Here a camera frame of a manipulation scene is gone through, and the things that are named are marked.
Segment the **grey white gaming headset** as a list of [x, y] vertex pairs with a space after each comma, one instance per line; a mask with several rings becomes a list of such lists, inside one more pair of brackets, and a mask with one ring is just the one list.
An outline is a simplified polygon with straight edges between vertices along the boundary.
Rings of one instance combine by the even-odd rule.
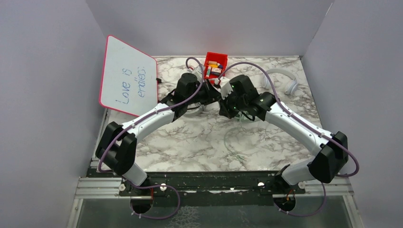
[[187, 112], [184, 114], [187, 117], [190, 116], [196, 116], [201, 114], [205, 109], [205, 106], [200, 105], [200, 106], [195, 106], [187, 109]]

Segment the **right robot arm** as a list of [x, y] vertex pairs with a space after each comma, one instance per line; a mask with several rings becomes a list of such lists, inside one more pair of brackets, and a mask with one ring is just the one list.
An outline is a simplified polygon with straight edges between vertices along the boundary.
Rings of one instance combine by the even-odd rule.
[[219, 114], [233, 118], [237, 112], [247, 112], [253, 117], [275, 125], [303, 144], [313, 155], [311, 159], [286, 165], [277, 174], [274, 187], [286, 193], [303, 181], [318, 180], [330, 183], [348, 161], [348, 154], [340, 148], [348, 147], [347, 136], [338, 131], [324, 130], [278, 103], [270, 92], [258, 93], [246, 75], [220, 81]]

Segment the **green headphones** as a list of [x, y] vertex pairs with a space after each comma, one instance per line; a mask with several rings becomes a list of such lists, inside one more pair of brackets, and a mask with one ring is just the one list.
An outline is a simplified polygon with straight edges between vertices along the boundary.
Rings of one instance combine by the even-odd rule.
[[240, 123], [253, 123], [253, 122], [258, 122], [260, 121], [259, 118], [249, 115], [247, 112], [238, 112], [238, 114], [235, 116], [235, 119], [237, 119]]

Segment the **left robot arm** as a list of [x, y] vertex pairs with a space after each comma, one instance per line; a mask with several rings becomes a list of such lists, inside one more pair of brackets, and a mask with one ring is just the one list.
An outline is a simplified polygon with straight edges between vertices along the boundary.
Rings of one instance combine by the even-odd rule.
[[192, 73], [182, 74], [176, 88], [156, 107], [126, 123], [111, 122], [106, 126], [95, 152], [99, 159], [98, 171], [103, 172], [101, 166], [105, 164], [130, 181], [136, 194], [144, 195], [149, 190], [149, 181], [147, 173], [135, 163], [137, 144], [158, 128], [180, 118], [189, 105], [209, 105], [220, 98], [220, 92], [208, 80], [200, 81]]

